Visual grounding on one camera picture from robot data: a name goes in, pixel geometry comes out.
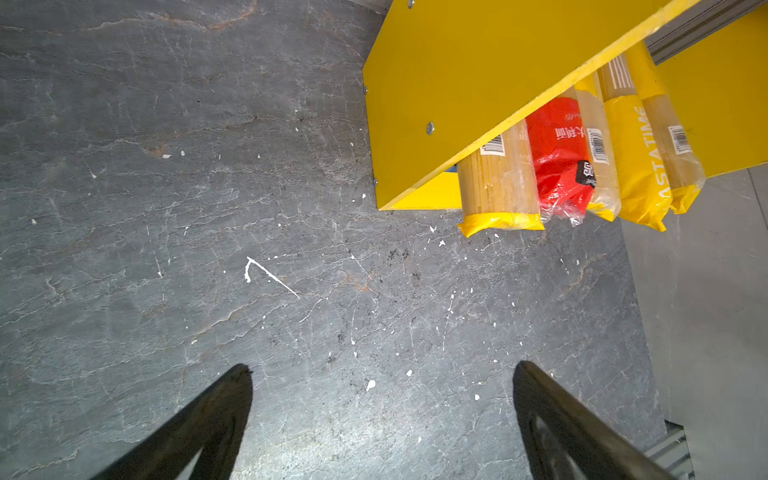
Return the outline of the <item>red spaghetti pack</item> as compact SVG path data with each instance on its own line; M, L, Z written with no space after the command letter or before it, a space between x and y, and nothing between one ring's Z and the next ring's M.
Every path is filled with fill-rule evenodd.
M597 185L578 101L558 96L526 118L544 222L581 224Z

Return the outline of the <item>yellow spaghetti pack white lettering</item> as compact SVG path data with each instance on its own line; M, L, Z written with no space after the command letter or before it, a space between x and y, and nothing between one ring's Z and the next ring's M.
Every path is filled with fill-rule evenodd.
M600 67L598 79L618 177L620 218L664 232L671 185L626 56Z

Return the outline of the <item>yellow spaghetti pack top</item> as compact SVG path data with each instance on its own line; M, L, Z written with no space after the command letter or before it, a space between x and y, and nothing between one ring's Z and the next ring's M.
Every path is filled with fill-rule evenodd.
M524 121L461 160L457 172L465 237L487 229L544 229Z

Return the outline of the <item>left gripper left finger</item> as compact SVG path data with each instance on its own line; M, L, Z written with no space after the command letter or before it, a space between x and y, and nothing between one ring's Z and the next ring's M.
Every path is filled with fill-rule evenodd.
M97 479L228 479L253 401L251 371L236 364Z

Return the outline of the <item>yellow spaghetti pack barcode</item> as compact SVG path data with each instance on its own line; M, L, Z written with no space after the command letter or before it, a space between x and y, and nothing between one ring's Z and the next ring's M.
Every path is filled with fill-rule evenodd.
M613 222L619 216L621 199L598 75L592 73L580 80L575 85L575 93L586 130L588 160L592 164L596 180L587 210Z

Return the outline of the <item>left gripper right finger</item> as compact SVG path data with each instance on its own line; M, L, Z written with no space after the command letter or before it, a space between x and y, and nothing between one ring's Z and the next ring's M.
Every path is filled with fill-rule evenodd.
M534 479L669 479L531 361L513 375L518 426Z

